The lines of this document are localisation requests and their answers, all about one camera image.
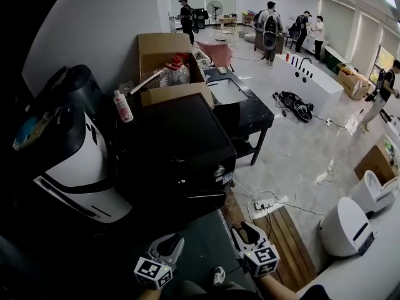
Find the electric fan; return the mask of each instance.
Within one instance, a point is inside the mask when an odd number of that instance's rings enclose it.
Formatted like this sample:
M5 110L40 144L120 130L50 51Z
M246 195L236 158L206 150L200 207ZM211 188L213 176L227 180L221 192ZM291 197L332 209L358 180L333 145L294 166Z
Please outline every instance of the electric fan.
M207 11L215 18L215 27L217 27L217 17L223 13L223 5L218 1L211 1L207 5Z

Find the white pants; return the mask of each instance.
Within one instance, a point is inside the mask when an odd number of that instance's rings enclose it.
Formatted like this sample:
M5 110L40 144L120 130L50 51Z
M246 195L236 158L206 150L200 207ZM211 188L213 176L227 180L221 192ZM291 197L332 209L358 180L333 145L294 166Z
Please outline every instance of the white pants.
M375 99L375 102L374 102L372 108L364 116L364 118L362 119L362 122L370 123L379 114L379 112L383 109L385 104L386 104L386 101L384 99L382 99L380 94L378 94L376 96L376 99Z

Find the man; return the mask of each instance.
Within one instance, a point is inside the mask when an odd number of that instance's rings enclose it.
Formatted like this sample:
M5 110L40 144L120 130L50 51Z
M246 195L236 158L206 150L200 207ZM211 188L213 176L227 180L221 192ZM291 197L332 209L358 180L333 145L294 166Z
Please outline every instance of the man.
M178 19L181 20L182 24L182 30L183 33L186 33L190 37L190 43L193 45L194 44L194 36L192 32L192 21L193 21L193 15L192 15L192 8L190 5L188 5L188 0L179 0L181 3L181 15L178 17Z
M263 28L264 29L263 33L266 32L265 25L267 23L268 18L271 17L271 16L272 16L272 18L274 19L274 21L276 23L277 31L275 32L275 34L278 34L278 31L282 31L282 29L283 29L282 22L281 22L281 17L274 10L275 4L276 4L275 2L269 1L267 3L268 10L263 11L260 14L260 17L258 18L259 28ZM275 52L276 52L275 48L273 50L265 50L265 52L264 52L265 62L270 66L273 66L273 64L274 64Z
M251 292L245 290L240 285L234 282L224 282L225 271L222 267L217 267L214 270L214 279L212 287L209 288L210 292L205 291L202 287L191 281L183 281L177 285L173 299L187 299L187 300L217 300L217 299L245 299L245 300L261 300L261 298ZM297 300L299 299L296 294L277 282L272 276L265 275L255 278L257 285L266 293L268 299L275 300ZM144 291L139 300L159 300L161 295L160 290L146 290ZM329 300L325 289L320 285L310 287L307 292L301 297L301 300L318 299Z
M300 27L300 37L296 41L296 52L301 52L301 46L303 45L304 40L307 38L307 27L311 25L311 22L308 22L308 17L312 17L309 11L305 11L300 17L301 27Z
M369 131L368 123L370 123L381 112L390 96L393 94L397 99L400 98L399 91L393 89L395 75L400 73L400 61L394 60L393 67L385 74L381 90L375 98L371 110L364 116L361 122L362 133Z
M311 30L314 31L315 37L315 58L319 60L321 57L321 47L324 43L324 36L325 36L325 25L324 25L324 18L321 16L317 16L317 25Z

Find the sneaker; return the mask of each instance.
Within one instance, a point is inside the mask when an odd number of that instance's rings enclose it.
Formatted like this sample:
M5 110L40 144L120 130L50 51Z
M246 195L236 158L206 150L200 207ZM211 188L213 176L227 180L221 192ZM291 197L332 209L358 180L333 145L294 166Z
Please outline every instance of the sneaker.
M215 267L214 271L214 279L212 280L212 285L215 286L217 284L222 284L225 280L225 270L223 267Z
M361 131L362 133L369 132L368 125L364 122L361 124Z

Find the black t-shirt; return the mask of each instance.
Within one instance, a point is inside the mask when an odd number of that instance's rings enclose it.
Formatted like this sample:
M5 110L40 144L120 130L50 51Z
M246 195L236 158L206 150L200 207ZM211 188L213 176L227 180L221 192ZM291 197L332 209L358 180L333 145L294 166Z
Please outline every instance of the black t-shirt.
M301 20L301 24L303 25L303 28L301 29L302 33L306 33L307 34L307 26L306 24L308 23L308 18L307 17L303 17Z
M389 70L386 75L385 78L383 79L383 83L387 81L389 83L389 87L393 90L393 86L394 86L394 72L393 70ZM382 99L384 99L386 102L389 100L391 93L386 90L383 85L380 91L380 95L382 97Z
M181 19L181 24L182 26L191 26L192 25L192 8L190 8L190 5L185 5L181 8L181 16L184 16L183 19Z
M187 300L261 300L261 298L247 290L225 290L219 292L212 292L206 294L200 294L198 296L186 297ZM330 300L324 287L315 285L310 287L300 300Z

